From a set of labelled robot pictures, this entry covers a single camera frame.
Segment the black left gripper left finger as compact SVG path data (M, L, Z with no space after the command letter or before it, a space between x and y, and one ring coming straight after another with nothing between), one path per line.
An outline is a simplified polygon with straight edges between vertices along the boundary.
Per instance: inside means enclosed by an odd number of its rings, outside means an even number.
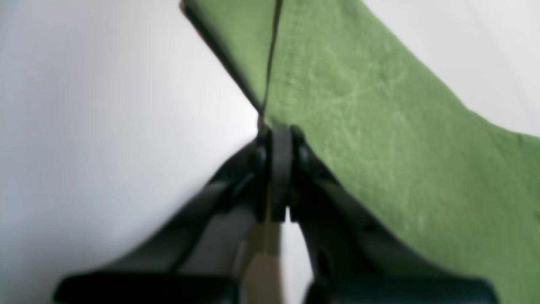
M62 279L54 304L251 304L243 276L259 233L286 220L293 129L263 126L154 235L95 271Z

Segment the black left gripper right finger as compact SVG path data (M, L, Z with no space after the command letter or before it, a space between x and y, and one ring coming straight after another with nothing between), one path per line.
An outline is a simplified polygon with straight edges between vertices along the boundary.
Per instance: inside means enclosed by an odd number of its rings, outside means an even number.
M428 261L345 190L291 127L293 197L314 275L306 304L497 304L491 284Z

